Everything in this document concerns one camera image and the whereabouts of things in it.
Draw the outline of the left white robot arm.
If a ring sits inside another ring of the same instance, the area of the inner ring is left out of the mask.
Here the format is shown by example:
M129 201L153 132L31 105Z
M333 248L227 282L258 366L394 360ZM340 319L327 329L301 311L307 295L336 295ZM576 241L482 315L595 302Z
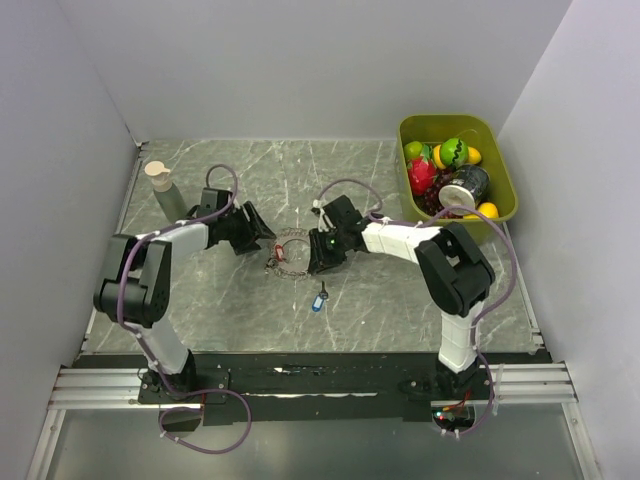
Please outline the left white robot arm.
M169 319L173 262L221 242L242 255L276 238L254 205L237 205L228 190L204 188L195 212L163 230L112 236L93 296L94 308L134 337L150 374L177 402L195 395L198 378L193 353Z

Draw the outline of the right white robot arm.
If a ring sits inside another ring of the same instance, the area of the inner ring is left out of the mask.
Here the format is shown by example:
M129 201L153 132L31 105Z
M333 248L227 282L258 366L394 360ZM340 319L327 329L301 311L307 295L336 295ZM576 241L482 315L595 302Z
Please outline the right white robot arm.
M482 312L495 273L465 227L409 225L379 214L363 216L342 195L312 211L318 226L309 231L311 275L336 268L350 251L384 254L419 266L441 315L441 341L434 385L459 398L478 370L476 318Z

